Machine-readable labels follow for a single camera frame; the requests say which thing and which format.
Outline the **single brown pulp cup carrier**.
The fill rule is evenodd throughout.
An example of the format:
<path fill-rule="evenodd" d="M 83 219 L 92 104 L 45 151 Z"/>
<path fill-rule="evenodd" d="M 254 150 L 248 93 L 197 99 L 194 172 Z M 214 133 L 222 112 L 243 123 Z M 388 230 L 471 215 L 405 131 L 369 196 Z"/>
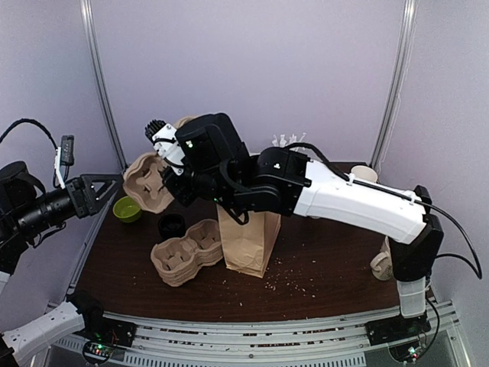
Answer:
<path fill-rule="evenodd" d="M 173 196 L 164 187 L 162 160 L 156 151 L 144 153 L 124 173 L 123 189 L 146 212 L 160 214 Z"/>

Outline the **brown pulp cup carrier stack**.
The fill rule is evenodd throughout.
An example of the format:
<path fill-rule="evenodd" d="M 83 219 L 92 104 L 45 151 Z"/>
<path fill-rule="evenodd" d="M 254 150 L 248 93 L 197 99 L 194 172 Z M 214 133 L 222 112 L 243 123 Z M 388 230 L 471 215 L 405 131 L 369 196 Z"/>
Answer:
<path fill-rule="evenodd" d="M 194 279 L 202 267 L 223 259 L 219 223 L 204 219 L 190 226 L 184 237 L 170 238 L 151 250 L 151 261 L 163 283 L 179 287 Z"/>

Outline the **brown paper takeout bag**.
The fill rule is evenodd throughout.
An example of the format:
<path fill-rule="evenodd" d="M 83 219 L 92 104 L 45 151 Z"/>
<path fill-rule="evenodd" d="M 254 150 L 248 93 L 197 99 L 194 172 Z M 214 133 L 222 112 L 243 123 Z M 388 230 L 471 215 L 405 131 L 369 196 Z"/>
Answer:
<path fill-rule="evenodd" d="M 263 278 L 280 231 L 281 215 L 251 212 L 249 222 L 241 226 L 220 206 L 217 213 L 226 268 Z"/>

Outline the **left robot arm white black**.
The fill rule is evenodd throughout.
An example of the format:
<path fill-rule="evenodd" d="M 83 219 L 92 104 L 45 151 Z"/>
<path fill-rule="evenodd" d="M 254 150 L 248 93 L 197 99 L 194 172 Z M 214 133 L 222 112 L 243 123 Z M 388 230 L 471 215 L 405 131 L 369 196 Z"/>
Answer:
<path fill-rule="evenodd" d="M 28 248 L 63 230 L 72 217 L 100 213 L 122 184 L 119 174 L 82 174 L 48 192 L 23 161 L 1 169 L 1 285 L 14 274 Z M 110 331 L 103 306 L 77 291 L 49 313 L 1 334 L 1 364 L 21 366 L 66 335 L 87 332 L 103 339 Z"/>

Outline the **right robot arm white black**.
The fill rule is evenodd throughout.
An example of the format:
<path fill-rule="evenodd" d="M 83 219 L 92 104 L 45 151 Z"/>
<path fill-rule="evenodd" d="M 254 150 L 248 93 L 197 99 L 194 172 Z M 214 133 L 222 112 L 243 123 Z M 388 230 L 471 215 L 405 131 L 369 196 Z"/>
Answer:
<path fill-rule="evenodd" d="M 202 115 L 179 128 L 152 121 L 145 130 L 166 162 L 164 186 L 184 206 L 211 200 L 239 225 L 251 213 L 331 219 L 384 235 L 390 246 L 400 315 L 391 329 L 408 337 L 426 311 L 426 279 L 443 238 L 424 187 L 402 191 L 358 179 L 323 153 L 300 143 L 250 154 L 224 113 Z"/>

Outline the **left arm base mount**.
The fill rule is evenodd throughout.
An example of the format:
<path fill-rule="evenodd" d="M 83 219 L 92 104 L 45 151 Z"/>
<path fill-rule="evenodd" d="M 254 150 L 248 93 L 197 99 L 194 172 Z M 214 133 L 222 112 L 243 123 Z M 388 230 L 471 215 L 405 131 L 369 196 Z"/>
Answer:
<path fill-rule="evenodd" d="M 132 346 L 137 330 L 135 323 L 105 317 L 101 311 L 94 311 L 84 319 L 89 325 L 74 334 L 86 340 L 82 356 L 89 364 L 106 363 Z"/>

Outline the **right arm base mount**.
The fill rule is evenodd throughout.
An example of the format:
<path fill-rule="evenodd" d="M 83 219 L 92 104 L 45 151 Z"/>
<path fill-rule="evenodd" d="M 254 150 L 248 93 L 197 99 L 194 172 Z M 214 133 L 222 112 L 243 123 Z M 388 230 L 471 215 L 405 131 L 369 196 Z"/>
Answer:
<path fill-rule="evenodd" d="M 427 333 L 432 329 L 427 312 L 413 318 L 401 314 L 367 322 L 365 331 L 371 346 L 386 344 L 396 362 L 416 363 L 428 346 Z"/>

